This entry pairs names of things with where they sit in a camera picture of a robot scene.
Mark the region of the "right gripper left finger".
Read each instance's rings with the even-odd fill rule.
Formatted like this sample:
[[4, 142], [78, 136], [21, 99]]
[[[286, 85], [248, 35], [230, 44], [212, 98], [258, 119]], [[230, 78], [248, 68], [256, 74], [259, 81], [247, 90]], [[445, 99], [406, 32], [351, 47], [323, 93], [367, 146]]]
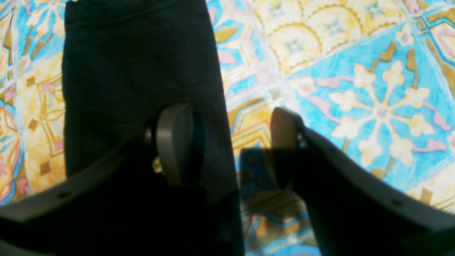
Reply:
[[155, 228], [191, 191], [196, 112], [175, 104], [93, 165], [35, 196], [1, 207], [2, 256], [88, 255], [142, 218]]

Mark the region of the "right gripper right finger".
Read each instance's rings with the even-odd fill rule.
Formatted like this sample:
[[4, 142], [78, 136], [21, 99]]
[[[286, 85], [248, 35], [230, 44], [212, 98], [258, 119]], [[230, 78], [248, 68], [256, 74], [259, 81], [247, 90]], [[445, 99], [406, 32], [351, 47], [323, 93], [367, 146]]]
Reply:
[[322, 256], [453, 256], [454, 216], [363, 170], [302, 118], [277, 107], [271, 119], [278, 186], [296, 193]]

